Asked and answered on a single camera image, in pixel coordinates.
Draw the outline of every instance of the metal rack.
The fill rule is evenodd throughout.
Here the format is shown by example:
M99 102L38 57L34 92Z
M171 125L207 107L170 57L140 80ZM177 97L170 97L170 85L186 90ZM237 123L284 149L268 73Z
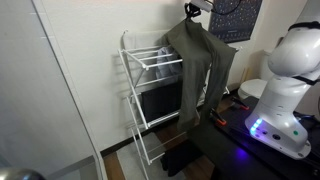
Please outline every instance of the metal rack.
M141 131L142 130L147 130L151 127L154 127L156 125L159 125L169 119L172 119L174 117L177 117L179 115L179 111L175 111L175 112L172 112L170 114L167 114L163 117L160 117L160 118L157 118L157 119L154 119L150 122L147 122L146 119L145 119L145 116L143 114L143 111L142 111L142 108L141 108L141 104L140 104L140 100L139 100L139 97L141 95L141 93L137 93L136 89L139 88L139 87L142 87L142 86L146 86L146 85L150 85L150 84L154 84L154 83L157 83L157 82L160 82L160 81L164 81L166 79L170 79L170 78L173 78L173 77L177 77L179 75L175 75L175 76L170 76L170 77L165 77L165 78L162 78L162 79L156 79L156 80L151 80L151 81L148 81L148 82L141 82L139 83L142 75L144 74L144 72L150 70L150 68L155 68L155 67L158 67L158 66L164 66L164 65L168 65L168 64L173 64L173 63L179 63L179 62L182 62L183 60L182 59L177 59L177 60L173 60L173 61L169 61L169 62L164 62L164 63L145 63L149 60L155 60L157 58L161 58L161 57L169 57L169 56L173 56L175 55L174 53L173 54L166 54L166 55L160 55L160 56L155 56L154 54L158 52L158 49L160 49L161 47L163 46L154 46L154 47L146 47L146 48L139 48L139 49L130 49L130 50L126 50L126 49L119 49L118 50L118 53L120 55L120 59L121 59L121 62L122 62L122 65L125 69L125 73L126 73L126 76L127 76L127 79L128 79L128 83L129 83L129 86L130 86L130 90L131 90L131 93L128 97L126 97L126 101L128 102L128 105L129 105L129 108L130 108L130 112L132 114L132 117L133 117L133 121L134 121L134 125L130 127L131 129L131 133L132 133L132 136L134 138L134 142L136 144L136 147L137 147L137 151L138 151L138 154L139 154L139 157L140 157L140 161L141 161L141 164L142 164L142 168L143 168L143 171L144 171L144 174L145 174L145 177L146 179L149 179L148 178L148 174L147 174L147 171L146 171L146 168L145 168L145 165L144 165L144 160L147 162L148 165L151 165L153 161L155 161L156 159L160 158L161 156L164 155L164 152L161 152L160 154L157 154L155 155L154 157L151 157L150 154L152 152L154 152L156 149L158 149L159 147L163 146L164 144L166 143L169 143L171 142L172 140L182 136L183 134L185 133L182 133L172 139L170 139L169 141L161 144L160 146L158 147L155 147L151 150L147 150L146 146L145 146L145 143L143 141L143 138L142 138L142 135L141 135ZM131 77L131 74L130 74L130 66L126 65L125 63L125 57L127 58L127 60L129 61L134 61L136 63L138 63L140 66L139 66L139 73L138 73L138 76L136 79L133 79ZM139 123L138 122L138 118L136 117L136 114L134 112L134 108L133 108L133 104L136 104L136 107L138 109L138 116L141 118L141 121L142 123ZM198 105L201 105L203 104L203 101L200 101L198 103Z

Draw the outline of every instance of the wall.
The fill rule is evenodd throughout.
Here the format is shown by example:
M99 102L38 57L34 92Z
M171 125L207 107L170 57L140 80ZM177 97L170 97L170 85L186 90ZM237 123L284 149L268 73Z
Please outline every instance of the wall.
M0 25L0 163L52 178L85 158L92 163L95 151L31 1L0 0Z
M296 110L304 114L316 115L318 120L320 120L320 112L318 110L318 101L320 96L319 92L320 84L318 83L309 89L309 91L302 98Z
M48 31L57 40L57 50L69 72L77 105L88 122L99 149L108 148L130 135L126 127L132 123L123 97L129 93L117 49L122 47L125 30L145 32L169 30L184 19L183 4L187 0L42 0L50 25ZM250 41L230 44L243 49L237 53L228 85L237 88L246 67L255 67L261 49L273 47L277 32L294 21L303 0L263 0ZM207 28L209 13L196 18Z

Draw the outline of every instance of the black desk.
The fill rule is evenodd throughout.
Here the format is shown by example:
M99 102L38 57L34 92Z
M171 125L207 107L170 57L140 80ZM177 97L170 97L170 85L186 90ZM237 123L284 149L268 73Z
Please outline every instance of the black desk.
M251 110L257 102L257 99L251 97L245 100ZM234 120L232 116L235 114L243 119L250 114L250 111L228 109L221 113L221 116L228 121L228 124L232 124ZM239 143L241 135L230 136L217 128L213 122L203 122L188 131L187 135L189 140L215 164L217 170L215 171L228 179L317 179L306 163L286 157L253 138L246 137L248 141Z

